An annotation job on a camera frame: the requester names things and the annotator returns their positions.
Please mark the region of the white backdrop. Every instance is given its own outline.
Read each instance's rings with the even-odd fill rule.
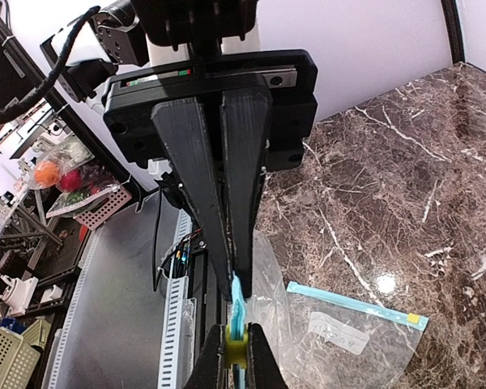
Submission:
[[[456,0],[466,60],[486,71],[486,0]]]
[[[9,0],[14,34],[45,72],[39,45],[87,8],[112,0]],[[451,64],[440,0],[260,0],[262,49],[307,49],[318,65],[318,119]],[[68,99],[99,139],[146,187],[100,115]]]

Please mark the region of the gray panel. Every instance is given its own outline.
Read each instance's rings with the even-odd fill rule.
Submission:
[[[162,201],[157,258],[172,245],[178,218],[178,210]],[[154,195],[139,214],[129,207],[103,227],[95,251],[90,250],[58,378],[51,387],[155,389],[166,287],[163,277],[160,290],[152,291],[157,208]]]

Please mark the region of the marble countertop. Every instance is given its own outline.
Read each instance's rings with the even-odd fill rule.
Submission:
[[[319,122],[267,179],[284,279],[430,318],[396,389],[486,388],[486,74],[458,64]]]

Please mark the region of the beige basket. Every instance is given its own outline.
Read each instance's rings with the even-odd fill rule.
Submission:
[[[22,336],[0,328],[0,389],[25,389],[38,359]]]
[[[22,337],[31,346],[37,346],[42,350],[45,350],[47,339],[49,338],[49,332],[50,323],[42,318],[39,318],[23,332]]]
[[[75,217],[82,225],[94,230],[103,224],[111,215],[117,212],[122,206],[131,200],[131,194],[121,186],[117,192],[113,192],[108,201],[99,209],[83,212]]]

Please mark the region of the white paper slip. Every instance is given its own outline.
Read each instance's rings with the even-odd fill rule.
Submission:
[[[362,354],[369,342],[369,334],[358,331],[322,312],[311,313],[308,332],[320,335],[326,342],[331,342],[355,355]]]

